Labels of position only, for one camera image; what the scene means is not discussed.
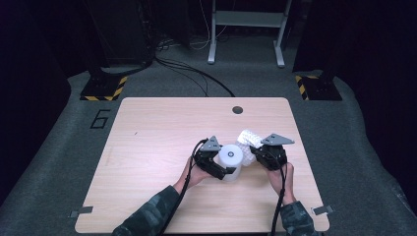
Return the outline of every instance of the black and yellow striped base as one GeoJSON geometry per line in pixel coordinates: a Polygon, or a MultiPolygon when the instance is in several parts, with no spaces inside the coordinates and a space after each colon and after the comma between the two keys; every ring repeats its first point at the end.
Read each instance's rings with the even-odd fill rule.
{"type": "Polygon", "coordinates": [[[333,83],[323,86],[319,78],[315,76],[296,76],[295,81],[303,100],[342,100],[333,83]]]}
{"type": "Polygon", "coordinates": [[[127,77],[122,78],[118,84],[115,85],[115,89],[110,93],[110,95],[81,95],[80,100],[117,100],[127,80],[127,77]]]}

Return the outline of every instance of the hand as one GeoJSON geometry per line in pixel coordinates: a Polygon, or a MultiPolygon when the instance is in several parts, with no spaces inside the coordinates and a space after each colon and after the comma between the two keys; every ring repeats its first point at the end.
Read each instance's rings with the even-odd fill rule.
{"type": "MultiPolygon", "coordinates": [[[[187,159],[187,163],[184,167],[181,177],[173,185],[174,189],[178,192],[178,194],[181,194],[181,191],[184,187],[185,179],[187,178],[188,170],[190,168],[190,158],[187,159]]],[[[198,165],[194,165],[194,167],[191,169],[190,182],[188,183],[187,189],[190,189],[191,187],[199,184],[204,179],[209,178],[209,177],[212,177],[212,176],[208,174],[207,172],[205,172],[204,170],[202,170],[198,165]]]]}
{"type": "MultiPolygon", "coordinates": [[[[277,194],[279,194],[279,192],[281,192],[281,189],[282,189],[281,171],[279,169],[269,171],[266,168],[264,168],[264,170],[267,173],[267,176],[269,178],[270,184],[272,185],[272,188],[276,191],[277,194]]],[[[284,205],[288,205],[297,201],[294,197],[294,191],[293,191],[294,166],[290,162],[287,162],[286,164],[282,166],[282,171],[284,173],[284,176],[286,172],[285,194],[284,194],[282,203],[284,205]]]]}

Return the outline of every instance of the wooden table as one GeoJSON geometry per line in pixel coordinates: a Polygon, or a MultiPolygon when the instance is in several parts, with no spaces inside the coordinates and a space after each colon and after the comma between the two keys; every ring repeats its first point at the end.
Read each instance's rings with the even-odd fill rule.
{"type": "MultiPolygon", "coordinates": [[[[323,205],[309,160],[285,98],[125,98],[119,108],[80,214],[79,233],[109,233],[150,197],[179,178],[198,141],[216,136],[235,144],[249,129],[295,141],[284,146],[295,166],[294,193],[305,208],[323,205]],[[232,108],[240,106],[243,113],[232,108]]],[[[206,179],[187,194],[166,233],[269,232],[278,195],[258,162],[234,182],[206,179]]],[[[318,231],[328,217],[313,215],[318,231]]],[[[283,231],[278,220],[278,231],[283,231]]]]}

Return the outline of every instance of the white roll of tape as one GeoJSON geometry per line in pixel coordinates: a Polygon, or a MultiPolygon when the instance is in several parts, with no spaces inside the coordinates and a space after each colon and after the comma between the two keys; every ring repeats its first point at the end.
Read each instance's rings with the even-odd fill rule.
{"type": "Polygon", "coordinates": [[[239,177],[242,167],[243,152],[242,149],[235,145],[226,145],[221,147],[218,153],[218,164],[222,167],[235,167],[236,170],[233,174],[226,174],[223,178],[224,181],[234,181],[239,177]]]}

